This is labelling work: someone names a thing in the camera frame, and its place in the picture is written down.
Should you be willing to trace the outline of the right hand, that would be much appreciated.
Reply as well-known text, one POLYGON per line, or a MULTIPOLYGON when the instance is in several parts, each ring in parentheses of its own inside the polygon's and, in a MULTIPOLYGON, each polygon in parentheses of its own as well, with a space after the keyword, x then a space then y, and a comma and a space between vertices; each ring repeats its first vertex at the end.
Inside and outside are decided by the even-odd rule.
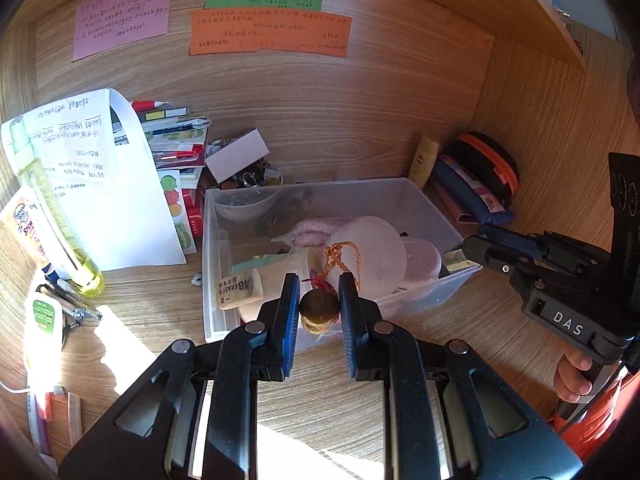
POLYGON ((573 347, 565 347, 553 377, 553 389, 560 400, 577 403, 591 392, 592 382, 582 374, 588 372, 591 365, 590 356, 573 347))

